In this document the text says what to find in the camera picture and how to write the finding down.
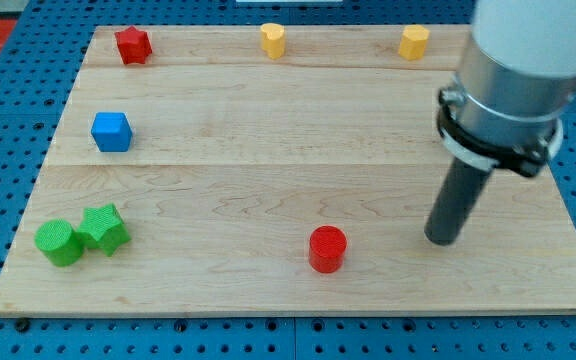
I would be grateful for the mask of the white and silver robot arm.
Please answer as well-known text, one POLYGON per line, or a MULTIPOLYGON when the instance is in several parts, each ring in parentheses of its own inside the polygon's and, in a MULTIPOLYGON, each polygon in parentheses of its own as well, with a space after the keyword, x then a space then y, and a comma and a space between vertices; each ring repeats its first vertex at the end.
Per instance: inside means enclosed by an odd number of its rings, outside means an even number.
POLYGON ((437 127, 450 172, 536 176, 563 141, 576 93, 576 0, 479 0, 437 127))

